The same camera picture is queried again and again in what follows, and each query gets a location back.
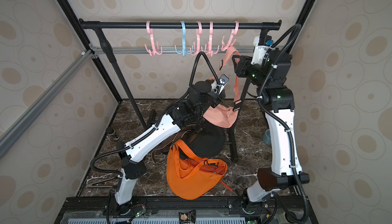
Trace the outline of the pink sling bag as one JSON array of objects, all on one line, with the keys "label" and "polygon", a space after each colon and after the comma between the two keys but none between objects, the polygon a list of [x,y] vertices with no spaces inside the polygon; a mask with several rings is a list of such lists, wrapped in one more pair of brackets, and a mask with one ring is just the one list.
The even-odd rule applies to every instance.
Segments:
[{"label": "pink sling bag", "polygon": [[[219,71],[217,74],[220,73],[221,69],[229,62],[232,61],[233,55],[240,55],[239,51],[234,47],[231,46],[226,50],[225,57],[221,60],[219,64]],[[239,78],[236,76],[233,91],[235,93],[234,98],[234,107],[225,107],[224,105],[217,105],[215,108],[209,107],[208,110],[204,113],[203,117],[210,122],[211,124],[229,129],[231,128],[234,123],[237,121],[240,106],[242,105],[241,93],[240,93],[240,82]]]}]

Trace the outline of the orange sling bag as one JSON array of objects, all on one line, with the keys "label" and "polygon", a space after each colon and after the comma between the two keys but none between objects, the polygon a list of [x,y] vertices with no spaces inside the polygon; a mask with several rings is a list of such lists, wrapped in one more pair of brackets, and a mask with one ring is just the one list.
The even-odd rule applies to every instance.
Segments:
[{"label": "orange sling bag", "polygon": [[200,158],[181,139],[169,149],[166,179],[172,192],[193,200],[214,188],[228,170],[220,159]]}]

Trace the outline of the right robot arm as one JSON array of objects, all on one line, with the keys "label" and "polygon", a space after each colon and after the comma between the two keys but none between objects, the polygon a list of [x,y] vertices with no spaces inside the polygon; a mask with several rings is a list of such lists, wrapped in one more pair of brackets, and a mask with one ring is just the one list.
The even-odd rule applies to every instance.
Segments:
[{"label": "right robot arm", "polygon": [[[309,175],[302,170],[294,133],[295,102],[293,92],[285,86],[286,75],[291,67],[292,56],[287,50],[301,32],[297,23],[288,29],[276,42],[271,40],[255,46],[252,57],[234,55],[234,71],[239,78],[246,78],[257,87],[256,100],[264,112],[269,127],[272,164],[260,168],[257,180],[244,192],[243,210],[253,212],[256,204],[273,198],[275,207],[281,206],[288,222],[304,224],[310,215],[303,184],[309,182]],[[297,217],[290,211],[279,191],[298,187],[303,201],[303,215]]]}]

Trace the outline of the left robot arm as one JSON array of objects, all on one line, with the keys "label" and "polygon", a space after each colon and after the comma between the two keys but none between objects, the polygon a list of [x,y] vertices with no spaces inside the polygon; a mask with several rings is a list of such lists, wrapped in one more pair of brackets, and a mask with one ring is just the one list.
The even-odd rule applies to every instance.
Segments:
[{"label": "left robot arm", "polygon": [[[213,74],[212,80],[194,82],[200,58],[203,57]],[[92,170],[99,173],[115,174],[119,179],[114,193],[117,204],[123,205],[131,201],[137,180],[146,173],[143,162],[145,156],[164,140],[191,125],[200,125],[203,115],[210,107],[216,107],[223,99],[226,80],[218,77],[207,55],[199,52],[196,56],[189,86],[184,95],[169,105],[158,117],[157,121],[145,132],[128,141],[117,150],[94,157],[90,162]],[[121,170],[101,169],[96,162],[113,154],[121,158]]]}]

